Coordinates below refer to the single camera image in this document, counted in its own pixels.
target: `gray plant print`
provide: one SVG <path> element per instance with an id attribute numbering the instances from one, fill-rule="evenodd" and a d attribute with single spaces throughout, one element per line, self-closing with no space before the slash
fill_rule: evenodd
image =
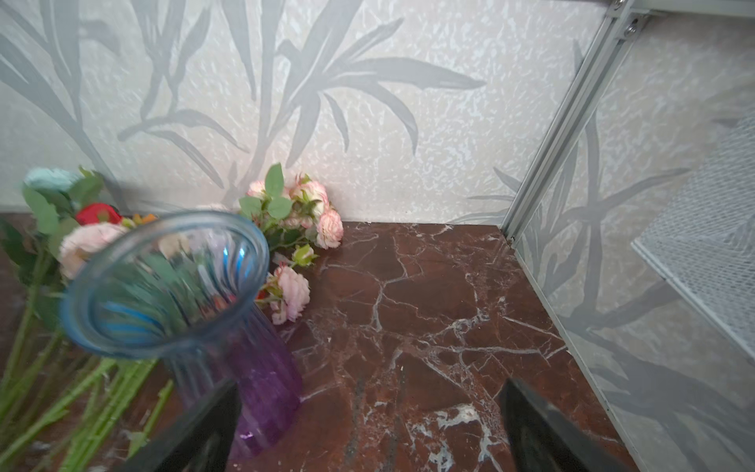
<path id="1" fill-rule="evenodd" d="M 590 367 L 593 374 L 613 386 L 613 391 L 603 390 L 611 405 L 657 421 L 697 472 L 709 471 L 710 468 L 700 455 L 695 432 L 684 418 L 694 418 L 710 428 L 713 434 L 709 436 L 723 449 L 731 451 L 731 445 L 738 448 L 738 452 L 732 452 L 733 458 L 744 455 L 755 461 L 755 450 L 752 448 L 755 444 L 755 411 L 752 408 L 743 409 L 735 405 L 702 381 L 641 360 L 601 333 L 603 329 L 616 329 L 636 322 L 653 310 L 680 299 L 673 288 L 659 281 L 614 310 L 607 313 L 597 310 L 603 262 L 602 222 L 613 209 L 634 196 L 678 178 L 689 170 L 670 169 L 603 198 L 599 191 L 602 174 L 594 115 L 585 127 L 584 136 L 587 142 L 587 203 L 566 208 L 578 154 L 572 152 L 553 184 L 553 196 L 547 203 L 547 210 L 543 210 L 546 202 L 538 207 L 518 250 L 527 252 L 533 277 L 542 280 L 539 285 L 546 297 L 577 275 L 578 266 L 587 252 L 582 302 L 568 316 L 559 316 L 559 319 L 571 335 L 607 350 L 621 367 L 623 375 L 600 366 Z M 542 257 L 547 246 L 572 224 L 578 224 L 580 229 L 571 250 L 561 261 L 558 255 L 552 254 L 545 264 L 545 273 L 541 274 Z"/>
<path id="2" fill-rule="evenodd" d="M 22 14 L 0 0 L 0 11 L 13 20 L 49 57 L 57 79 L 68 97 L 58 97 L 34 63 L 6 35 L 0 33 L 0 81 L 36 105 L 65 131 L 105 177 L 107 189 L 122 210 L 128 207 L 115 176 L 84 131 L 82 115 L 82 68 L 79 42 L 94 40 L 114 54 L 120 51 L 118 38 L 101 20 L 81 20 L 79 0 L 40 0 L 40 32 Z M 70 103 L 72 112 L 63 104 Z"/>
<path id="3" fill-rule="evenodd" d="M 284 2 L 262 0 L 262 70 L 257 146 L 249 167 L 238 183 L 231 183 L 223 203 L 229 205 L 238 199 L 259 175 L 267 150 L 297 111 L 297 126 L 286 165 L 293 165 L 301 157 L 316 129 L 323 98 L 344 140 L 344 151 L 348 150 L 350 139 L 346 116 L 336 100 L 327 93 L 329 89 L 351 88 L 383 103 L 401 120 L 411 139 L 412 152 L 416 152 L 419 130 L 414 115 L 382 83 L 398 82 L 423 89 L 459 90 L 470 90 L 485 84 L 449 69 L 408 57 L 362 57 L 365 52 L 390 38 L 401 26 L 402 19 L 378 26 L 336 56 L 361 5 L 362 0 L 330 0 L 313 23 L 307 39 L 299 49 L 288 39 L 277 42 Z M 245 14 L 239 0 L 225 0 L 223 9 L 226 11 L 226 17 L 237 18 Z M 229 26 L 236 48 L 245 64 L 250 88 L 254 90 L 251 62 L 245 59 L 248 55 L 248 48 L 245 46 L 247 29 L 237 20 L 229 20 Z M 277 57 L 287 60 L 290 67 L 281 103 L 273 118 L 273 68 Z"/>
<path id="4" fill-rule="evenodd" d="M 225 2 L 224 10 L 228 11 L 226 4 L 235 4 L 238 2 Z M 136 14 L 139 28 L 141 29 L 144 50 L 153 63 L 152 77 L 149 81 L 149 90 L 147 91 L 142 106 L 139 110 L 141 122 L 132 125 L 120 133 L 118 139 L 125 141 L 133 137 L 136 133 L 145 133 L 159 139 L 167 140 L 173 143 L 178 149 L 183 151 L 186 156 L 192 160 L 212 182 L 220 187 L 225 188 L 223 178 L 217 172 L 215 167 L 204 157 L 204 155 L 185 137 L 171 129 L 164 129 L 169 125 L 183 125 L 189 128 L 203 127 L 208 128 L 221 137 L 225 138 L 236 148 L 248 153 L 248 149 L 239 144 L 231 134 L 226 131 L 220 123 L 216 122 L 210 116 L 192 109 L 179 109 L 179 91 L 181 82 L 186 78 L 186 65 L 191 57 L 202 47 L 210 29 L 211 6 L 202 10 L 199 17 L 191 26 L 189 31 L 181 38 L 181 26 L 184 20 L 186 10 L 186 0 L 170 0 L 168 11 L 162 25 L 159 24 L 159 2 L 156 0 L 131 0 L 131 7 Z M 175 67 L 171 71 L 171 58 L 174 50 L 177 51 Z M 157 101 L 158 92 L 163 81 L 171 92 L 171 102 L 168 111 L 164 115 L 149 117 Z"/>

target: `white perforated basket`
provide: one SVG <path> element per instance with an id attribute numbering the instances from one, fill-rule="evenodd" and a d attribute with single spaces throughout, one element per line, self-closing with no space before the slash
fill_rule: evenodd
<path id="1" fill-rule="evenodd" d="M 633 247 L 755 358 L 755 113 L 740 120 Z"/>

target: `wallpaper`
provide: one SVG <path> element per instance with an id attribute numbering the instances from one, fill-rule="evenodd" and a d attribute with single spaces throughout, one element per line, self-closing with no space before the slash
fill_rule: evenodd
<path id="1" fill-rule="evenodd" d="M 516 245 L 643 470 L 755 470 L 755 366 L 630 247 L 755 104 L 754 30 L 654 18 Z"/>
<path id="2" fill-rule="evenodd" d="M 574 77 L 572 43 L 604 12 L 0 0 L 0 205 L 23 206 L 35 166 L 95 168 L 125 211 L 169 211 L 232 203 L 282 162 L 347 220 L 489 222 L 510 203 L 498 174 L 523 178 Z"/>

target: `wall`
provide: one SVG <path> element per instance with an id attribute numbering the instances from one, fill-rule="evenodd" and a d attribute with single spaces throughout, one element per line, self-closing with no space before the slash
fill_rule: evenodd
<path id="1" fill-rule="evenodd" d="M 491 222 L 605 5 L 560 0 L 4 0 L 0 204 L 34 166 L 121 207 L 233 202 L 273 162 L 346 219 Z"/>
<path id="2" fill-rule="evenodd" d="M 516 247 L 644 470 L 755 469 L 755 367 L 630 247 L 755 103 L 753 31 L 653 19 Z"/>

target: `light blue flower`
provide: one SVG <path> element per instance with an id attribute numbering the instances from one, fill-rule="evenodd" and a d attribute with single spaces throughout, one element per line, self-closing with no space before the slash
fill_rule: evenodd
<path id="1" fill-rule="evenodd" d="M 68 189 L 82 176 L 63 169 L 48 169 L 36 167 L 26 174 L 23 182 L 34 190 L 54 190 L 67 192 Z"/>

